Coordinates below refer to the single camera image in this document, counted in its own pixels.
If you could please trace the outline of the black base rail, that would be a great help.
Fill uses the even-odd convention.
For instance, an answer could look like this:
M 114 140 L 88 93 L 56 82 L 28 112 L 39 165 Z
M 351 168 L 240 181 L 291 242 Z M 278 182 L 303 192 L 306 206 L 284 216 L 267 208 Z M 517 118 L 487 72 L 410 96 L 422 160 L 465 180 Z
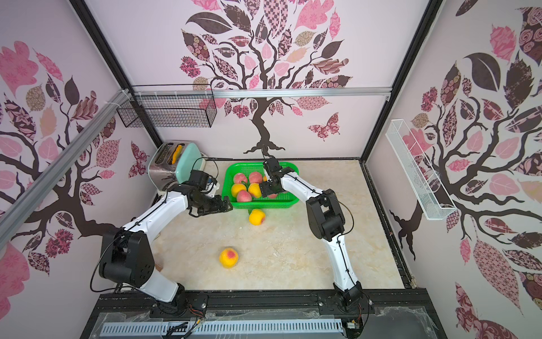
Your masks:
M 359 315 L 374 313 L 386 307 L 423 307 L 429 315 L 438 338 L 447 335 L 436 309 L 425 289 L 376 289 L 365 290 L 365 295 L 350 308 L 344 307 L 334 290 L 233 290 L 186 292 L 188 304 L 197 310 L 210 314 L 225 314 L 236 311 L 309 309 L 321 315 L 333 315 L 345 319 L 356 319 Z M 98 301 L 80 337 L 89 338 L 98 316 L 105 312 L 140 312 L 161 314 L 155 300 L 141 292 L 108 293 L 99 296 Z

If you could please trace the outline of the aluminium frame bar left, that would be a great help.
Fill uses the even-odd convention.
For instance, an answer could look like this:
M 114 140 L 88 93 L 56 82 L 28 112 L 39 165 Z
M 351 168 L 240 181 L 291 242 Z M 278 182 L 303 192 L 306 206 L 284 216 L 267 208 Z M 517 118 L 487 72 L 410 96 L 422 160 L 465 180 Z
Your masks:
M 30 188 L 17 199 L 1 218 L 1 247 L 5 247 L 17 230 L 25 223 L 38 205 L 47 197 L 60 178 L 77 161 L 80 154 L 92 143 L 112 117 L 117 107 L 129 99 L 128 90 L 120 90 L 105 103 L 96 117 L 86 125 L 58 158 L 38 176 Z

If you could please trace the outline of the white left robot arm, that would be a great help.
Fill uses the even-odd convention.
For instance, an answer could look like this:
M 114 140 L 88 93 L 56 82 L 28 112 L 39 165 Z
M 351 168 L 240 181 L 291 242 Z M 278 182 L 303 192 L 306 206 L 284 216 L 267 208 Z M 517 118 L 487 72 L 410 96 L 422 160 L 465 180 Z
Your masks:
M 230 198 L 202 192 L 197 186 L 176 185 L 149 210 L 117 231 L 102 236 L 97 272 L 101 278 L 128 285 L 158 302 L 179 306 L 184 287 L 156 268 L 151 244 L 176 216 L 189 211 L 193 218 L 233 210 Z

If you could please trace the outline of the aluminium frame bar back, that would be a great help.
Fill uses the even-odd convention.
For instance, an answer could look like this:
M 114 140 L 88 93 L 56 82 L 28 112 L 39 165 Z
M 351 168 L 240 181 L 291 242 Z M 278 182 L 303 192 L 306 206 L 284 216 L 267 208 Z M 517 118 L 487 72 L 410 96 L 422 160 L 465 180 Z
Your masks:
M 215 98 L 250 98 L 250 97 L 349 97 L 349 96 L 384 96 L 390 97 L 392 88 L 387 87 L 346 87 L 346 88 L 294 88 L 294 89 L 252 89 L 252 90 L 170 90 L 140 91 L 135 96 L 175 97 L 185 95 L 213 96 Z

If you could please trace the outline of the aluminium frame bar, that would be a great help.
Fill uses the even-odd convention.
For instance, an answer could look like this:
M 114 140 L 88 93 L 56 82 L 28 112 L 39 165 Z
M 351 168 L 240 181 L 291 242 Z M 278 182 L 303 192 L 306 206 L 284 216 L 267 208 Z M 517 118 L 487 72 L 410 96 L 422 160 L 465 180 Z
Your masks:
M 135 96 L 175 97 L 185 95 L 213 96 L 215 98 L 250 98 L 250 97 L 349 97 L 349 96 L 384 96 L 390 97 L 392 88 L 387 87 L 346 87 L 346 88 L 294 88 L 294 89 L 252 89 L 252 90 L 170 90 L 140 91 Z
M 129 99 L 128 90 L 120 90 L 105 103 L 96 117 L 86 125 L 58 158 L 38 176 L 30 188 L 17 199 L 1 218 L 1 247 L 5 247 L 17 230 L 25 223 L 38 205 L 47 197 L 60 178 L 77 161 L 80 154 L 92 143 L 112 117 L 117 107 Z

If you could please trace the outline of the large pink peach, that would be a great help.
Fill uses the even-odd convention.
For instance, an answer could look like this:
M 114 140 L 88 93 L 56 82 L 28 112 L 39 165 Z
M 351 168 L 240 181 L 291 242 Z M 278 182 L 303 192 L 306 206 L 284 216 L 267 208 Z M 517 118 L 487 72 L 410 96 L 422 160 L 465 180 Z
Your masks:
M 260 172 L 251 172 L 248 180 L 249 184 L 261 184 L 264 182 L 264 176 Z

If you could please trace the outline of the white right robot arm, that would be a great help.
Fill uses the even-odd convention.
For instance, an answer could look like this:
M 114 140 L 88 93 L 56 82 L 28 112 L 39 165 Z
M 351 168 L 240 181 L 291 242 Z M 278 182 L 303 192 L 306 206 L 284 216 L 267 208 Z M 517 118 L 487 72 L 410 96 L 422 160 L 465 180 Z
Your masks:
M 341 203 L 332 189 L 319 189 L 302 179 L 292 168 L 273 166 L 264 162 L 267 181 L 260 184 L 264 197 L 291 193 L 306 204 L 309 228 L 326 246 L 333 270 L 333 286 L 344 308 L 359 302 L 364 296 L 347 253 Z

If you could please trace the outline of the yellow red peach front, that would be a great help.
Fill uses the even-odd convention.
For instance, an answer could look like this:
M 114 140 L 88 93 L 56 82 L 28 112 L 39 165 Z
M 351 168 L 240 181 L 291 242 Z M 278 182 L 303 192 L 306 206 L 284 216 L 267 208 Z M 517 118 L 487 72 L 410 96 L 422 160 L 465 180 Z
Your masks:
M 219 261 L 224 268 L 233 268 L 239 261 L 239 255 L 235 249 L 229 247 L 221 252 Z

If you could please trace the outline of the green plastic basket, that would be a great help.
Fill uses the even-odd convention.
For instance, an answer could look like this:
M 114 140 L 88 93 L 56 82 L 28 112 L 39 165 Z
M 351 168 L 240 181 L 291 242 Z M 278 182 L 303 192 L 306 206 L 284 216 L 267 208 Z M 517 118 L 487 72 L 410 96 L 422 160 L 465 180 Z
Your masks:
M 295 195 L 289 192 L 278 194 L 274 199 L 269 197 L 253 199 L 250 202 L 240 202 L 233 197 L 231 188 L 234 185 L 234 176 L 241 173 L 248 177 L 252 172 L 259 172 L 264 175 L 262 162 L 238 162 L 230 165 L 224 173 L 222 195 L 227 196 L 235 209 L 273 209 L 273 208 L 291 208 L 299 202 Z

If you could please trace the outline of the mint green toaster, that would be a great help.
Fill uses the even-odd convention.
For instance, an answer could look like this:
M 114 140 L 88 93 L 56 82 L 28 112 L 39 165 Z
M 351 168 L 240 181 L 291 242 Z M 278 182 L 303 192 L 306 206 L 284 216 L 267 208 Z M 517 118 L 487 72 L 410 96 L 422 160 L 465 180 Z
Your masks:
M 191 141 L 165 141 L 148 163 L 148 175 L 159 192 L 187 181 L 192 170 L 203 170 L 204 155 Z

